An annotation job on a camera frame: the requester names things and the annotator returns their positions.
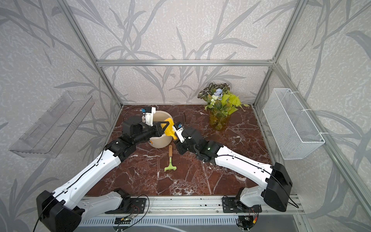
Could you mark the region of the yellow toy shovel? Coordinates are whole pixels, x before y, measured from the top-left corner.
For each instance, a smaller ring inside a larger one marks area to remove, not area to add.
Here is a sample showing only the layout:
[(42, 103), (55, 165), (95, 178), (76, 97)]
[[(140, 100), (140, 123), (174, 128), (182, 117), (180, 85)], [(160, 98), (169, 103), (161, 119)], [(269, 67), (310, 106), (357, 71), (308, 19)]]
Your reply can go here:
[(167, 127), (166, 131), (165, 131), (165, 135), (167, 136), (171, 136), (174, 140), (177, 140), (176, 136), (175, 136), (175, 133), (173, 131), (173, 126), (174, 126), (174, 121), (172, 118), (167, 118), (165, 121), (169, 121), (170, 124), (169, 126)]

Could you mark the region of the green wooden-handled toy rake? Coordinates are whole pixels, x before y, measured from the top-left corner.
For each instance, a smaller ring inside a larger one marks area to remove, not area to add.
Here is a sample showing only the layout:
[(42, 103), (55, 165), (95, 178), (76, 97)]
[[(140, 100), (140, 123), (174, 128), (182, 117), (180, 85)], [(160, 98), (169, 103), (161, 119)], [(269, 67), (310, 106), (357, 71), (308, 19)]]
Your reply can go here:
[(173, 166), (172, 164), (172, 158), (173, 158), (173, 146), (169, 145), (169, 165), (164, 168), (165, 172), (177, 170), (177, 167)]

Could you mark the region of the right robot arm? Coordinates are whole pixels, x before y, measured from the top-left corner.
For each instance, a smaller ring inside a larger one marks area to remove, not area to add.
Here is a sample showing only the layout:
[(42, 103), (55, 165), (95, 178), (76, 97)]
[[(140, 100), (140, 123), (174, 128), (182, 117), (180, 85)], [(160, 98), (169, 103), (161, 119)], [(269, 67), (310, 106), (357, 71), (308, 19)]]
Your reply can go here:
[(221, 143), (207, 141), (195, 128), (173, 126), (171, 129), (178, 152), (195, 154), (202, 162), (231, 169), (256, 183), (255, 187), (243, 188), (236, 201), (246, 207), (268, 205), (285, 212), (292, 190), (292, 180), (284, 165), (262, 163), (240, 155)]

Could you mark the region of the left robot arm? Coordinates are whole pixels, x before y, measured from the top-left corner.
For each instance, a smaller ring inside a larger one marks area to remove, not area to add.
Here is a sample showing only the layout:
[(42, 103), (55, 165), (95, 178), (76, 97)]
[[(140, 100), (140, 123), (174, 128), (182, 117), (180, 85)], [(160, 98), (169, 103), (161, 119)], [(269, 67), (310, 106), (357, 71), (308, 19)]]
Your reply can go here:
[(82, 201), (86, 193), (107, 173), (119, 166), (134, 151), (138, 144), (152, 137), (169, 135), (174, 122), (149, 123), (134, 116), (123, 124), (122, 135), (106, 145), (102, 153), (84, 170), (52, 192), (47, 190), (36, 199), (38, 221), (51, 232), (72, 232), (81, 222), (99, 214), (120, 208), (130, 209), (130, 195), (122, 189), (114, 190), (92, 201)]

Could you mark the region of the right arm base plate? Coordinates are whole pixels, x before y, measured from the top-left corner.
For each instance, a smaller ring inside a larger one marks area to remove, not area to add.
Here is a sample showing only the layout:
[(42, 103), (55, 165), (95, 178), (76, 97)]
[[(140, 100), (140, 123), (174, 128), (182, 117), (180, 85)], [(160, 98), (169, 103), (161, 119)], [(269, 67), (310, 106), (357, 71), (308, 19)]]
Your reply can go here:
[(235, 197), (222, 197), (222, 207), (224, 213), (261, 213), (261, 205), (255, 205), (253, 207), (247, 207), (242, 204), (239, 200), (236, 200)]

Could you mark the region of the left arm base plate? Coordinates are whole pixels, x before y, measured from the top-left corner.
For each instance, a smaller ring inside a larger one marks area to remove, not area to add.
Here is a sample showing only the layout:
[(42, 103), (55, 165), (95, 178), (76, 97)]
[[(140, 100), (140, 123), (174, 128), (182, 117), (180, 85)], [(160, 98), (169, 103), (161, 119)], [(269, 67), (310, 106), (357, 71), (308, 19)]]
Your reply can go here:
[(143, 214), (146, 206), (146, 198), (125, 198), (118, 209), (107, 211), (105, 214)]

